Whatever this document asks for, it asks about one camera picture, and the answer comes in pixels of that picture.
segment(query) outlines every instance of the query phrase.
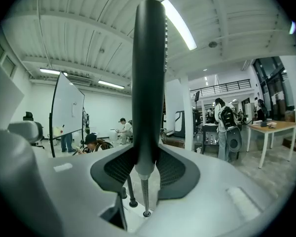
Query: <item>door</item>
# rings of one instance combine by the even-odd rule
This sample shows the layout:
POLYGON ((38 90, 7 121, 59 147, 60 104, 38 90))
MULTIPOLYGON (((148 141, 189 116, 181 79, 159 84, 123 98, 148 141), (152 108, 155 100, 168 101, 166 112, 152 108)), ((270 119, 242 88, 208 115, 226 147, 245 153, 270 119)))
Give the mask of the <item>door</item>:
POLYGON ((276 74, 266 82, 271 97, 271 104, 273 106, 272 118, 274 120, 285 120, 286 102, 281 81, 280 75, 276 74))

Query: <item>white pillar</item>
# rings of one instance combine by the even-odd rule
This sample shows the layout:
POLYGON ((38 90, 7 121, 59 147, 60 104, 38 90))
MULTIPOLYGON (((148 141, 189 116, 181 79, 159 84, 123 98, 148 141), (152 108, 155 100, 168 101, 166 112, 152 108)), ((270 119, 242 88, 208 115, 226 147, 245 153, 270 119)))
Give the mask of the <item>white pillar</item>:
POLYGON ((205 125, 206 124, 206 111, 205 111, 204 101, 201 100, 201 103, 202 103, 203 125, 205 125))
POLYGON ((182 96, 185 115, 185 149, 192 151, 193 149, 193 114, 192 104, 189 92, 188 78, 183 76, 180 78, 182 86, 182 96))

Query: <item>ceiling light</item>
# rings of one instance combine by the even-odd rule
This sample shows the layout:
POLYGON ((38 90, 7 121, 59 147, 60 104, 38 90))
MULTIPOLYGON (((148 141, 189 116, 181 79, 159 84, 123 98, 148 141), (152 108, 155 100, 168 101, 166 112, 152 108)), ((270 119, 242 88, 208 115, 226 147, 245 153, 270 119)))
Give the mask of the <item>ceiling light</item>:
POLYGON ((189 31, 188 27, 186 26, 186 23, 178 13, 178 11, 174 8, 174 6, 170 3, 169 0, 164 0, 161 3, 166 9, 167 17, 171 20, 172 24, 179 31, 189 50, 196 49, 197 46, 193 39, 193 36, 189 31))
POLYGON ((293 34, 296 31, 296 24, 294 21, 292 21, 291 29, 290 29, 290 34, 293 34))
POLYGON ((98 83, 105 84, 105 85, 108 85, 108 86, 111 86, 111 87, 115 87, 115 88, 119 88, 119 89, 124 89, 125 88, 124 86, 120 86, 120 85, 117 85, 117 84, 114 84, 114 83, 110 83, 110 82, 107 82, 107 81, 102 81, 102 80, 99 80, 98 83))
POLYGON ((52 70, 52 69, 39 69, 41 72, 43 73, 47 73, 47 74, 53 74, 53 75, 59 75, 60 71, 58 70, 52 70))

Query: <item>white table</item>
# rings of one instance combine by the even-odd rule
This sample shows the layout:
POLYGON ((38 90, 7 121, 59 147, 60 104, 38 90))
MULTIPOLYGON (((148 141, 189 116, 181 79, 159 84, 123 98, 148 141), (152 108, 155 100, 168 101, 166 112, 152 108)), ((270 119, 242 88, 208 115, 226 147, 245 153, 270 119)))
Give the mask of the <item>white table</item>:
POLYGON ((274 133, 288 130, 288 129, 293 129, 292 144, 291 144, 291 148, 290 148, 290 152, 289 152, 287 160, 290 161, 292 158, 293 149, 294 149, 294 145, 295 145, 295 139, 296 139, 296 123, 295 122, 285 122, 285 121, 274 121, 274 122, 277 123, 276 128, 261 127, 260 125, 249 125, 248 126, 249 127, 249 134, 248 134, 247 152, 249 151, 249 147, 250 147, 251 130, 255 130, 257 132, 264 133, 264 144, 263 144, 263 151, 262 151, 262 156, 261 156, 259 168, 262 168, 262 166, 263 166, 269 133, 272 134, 270 148, 273 148, 274 133))

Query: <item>black vertical pole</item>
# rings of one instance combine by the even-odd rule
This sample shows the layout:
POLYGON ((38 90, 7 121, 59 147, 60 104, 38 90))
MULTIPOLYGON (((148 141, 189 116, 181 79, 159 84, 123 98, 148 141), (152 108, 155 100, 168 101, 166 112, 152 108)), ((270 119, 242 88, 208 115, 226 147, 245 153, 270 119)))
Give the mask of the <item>black vertical pole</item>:
POLYGON ((129 197, 130 197, 129 206, 130 207, 137 207, 138 203, 137 203, 135 196, 134 196, 132 179, 130 178, 130 176, 127 177, 127 186, 128 186, 129 197))
POLYGON ((50 141, 51 154, 53 155, 53 158, 55 158, 54 142, 53 142, 53 115, 52 115, 52 113, 49 113, 49 141, 50 141))

